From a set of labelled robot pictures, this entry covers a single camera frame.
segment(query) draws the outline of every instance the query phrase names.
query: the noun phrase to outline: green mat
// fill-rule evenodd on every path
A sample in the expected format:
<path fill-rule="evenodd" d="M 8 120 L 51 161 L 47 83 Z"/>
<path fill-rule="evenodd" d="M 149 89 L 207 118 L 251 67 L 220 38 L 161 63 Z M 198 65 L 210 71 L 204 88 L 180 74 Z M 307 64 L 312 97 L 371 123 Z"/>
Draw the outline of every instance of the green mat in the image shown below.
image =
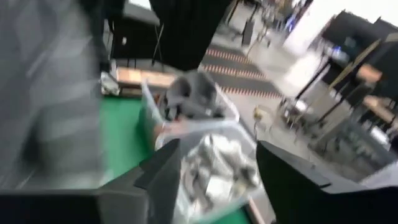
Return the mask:
<path fill-rule="evenodd" d="M 101 105 L 106 162 L 114 177 L 137 166 L 150 156 L 138 127 L 141 100 L 105 98 Z M 250 223 L 243 210 L 229 214 L 216 224 Z"/>

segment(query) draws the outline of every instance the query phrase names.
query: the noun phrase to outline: striped rug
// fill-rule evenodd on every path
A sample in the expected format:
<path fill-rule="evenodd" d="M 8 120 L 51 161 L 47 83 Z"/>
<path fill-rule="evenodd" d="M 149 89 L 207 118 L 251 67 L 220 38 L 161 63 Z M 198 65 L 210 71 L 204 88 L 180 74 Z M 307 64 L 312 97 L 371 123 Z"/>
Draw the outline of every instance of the striped rug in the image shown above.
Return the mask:
<path fill-rule="evenodd" d="M 282 96 L 240 50 L 211 44 L 201 64 L 226 93 L 263 98 Z"/>

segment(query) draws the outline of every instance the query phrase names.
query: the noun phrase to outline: clear plastic container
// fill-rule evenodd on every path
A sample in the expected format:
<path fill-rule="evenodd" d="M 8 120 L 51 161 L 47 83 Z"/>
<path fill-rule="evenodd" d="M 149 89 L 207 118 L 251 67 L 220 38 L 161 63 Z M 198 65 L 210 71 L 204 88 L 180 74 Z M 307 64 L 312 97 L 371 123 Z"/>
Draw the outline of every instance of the clear plastic container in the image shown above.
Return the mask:
<path fill-rule="evenodd" d="M 243 153 L 251 159 L 256 160 L 256 143 L 239 123 L 232 121 L 225 121 L 214 125 L 201 125 L 185 133 L 178 131 L 162 133 L 156 140 L 155 150 L 160 149 L 170 140 L 178 138 L 180 139 L 182 156 L 185 156 L 200 142 L 204 135 L 211 133 L 224 135 L 230 140 L 238 140 L 242 145 Z M 191 203 L 184 187 L 180 185 L 175 205 L 174 223 L 212 223 L 242 207 L 242 205 L 248 202 L 249 198 L 257 197 L 260 194 L 264 194 L 263 186 L 247 192 L 242 197 L 233 199 L 227 205 L 215 207 L 212 211 L 201 215 L 189 215 L 188 208 Z"/>
<path fill-rule="evenodd" d="M 160 115 L 160 111 L 155 103 L 153 94 L 150 92 L 147 81 L 143 80 L 141 83 L 142 88 L 142 108 L 140 120 L 144 123 L 145 134 L 151 146 L 159 133 L 172 129 L 173 125 L 181 126 L 191 129 L 198 125 L 216 125 L 224 121 L 239 121 L 239 112 L 235 104 L 221 91 L 221 88 L 216 84 L 217 97 L 216 102 L 224 110 L 224 118 L 214 118 L 206 120 L 186 120 L 178 123 L 167 121 Z"/>

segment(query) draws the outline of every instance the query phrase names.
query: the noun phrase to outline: gray cloth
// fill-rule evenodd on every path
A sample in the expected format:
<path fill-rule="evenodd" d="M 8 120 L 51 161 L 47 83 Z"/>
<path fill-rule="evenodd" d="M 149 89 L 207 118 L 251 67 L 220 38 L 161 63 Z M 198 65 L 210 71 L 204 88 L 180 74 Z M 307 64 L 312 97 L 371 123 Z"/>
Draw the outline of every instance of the gray cloth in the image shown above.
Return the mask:
<path fill-rule="evenodd" d="M 3 0 L 0 33 L 0 187 L 101 176 L 100 91 L 77 4 Z"/>

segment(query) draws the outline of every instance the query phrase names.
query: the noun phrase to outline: green table surface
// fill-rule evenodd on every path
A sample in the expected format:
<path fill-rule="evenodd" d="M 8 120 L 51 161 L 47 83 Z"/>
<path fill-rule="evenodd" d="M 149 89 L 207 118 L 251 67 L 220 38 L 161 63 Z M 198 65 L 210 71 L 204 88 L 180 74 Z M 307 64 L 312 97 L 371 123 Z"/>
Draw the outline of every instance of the green table surface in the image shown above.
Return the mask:
<path fill-rule="evenodd" d="M 106 162 L 115 177 L 137 166 L 151 152 L 138 127 L 141 100 L 105 98 L 101 105 Z M 216 224 L 250 223 L 242 209 Z"/>

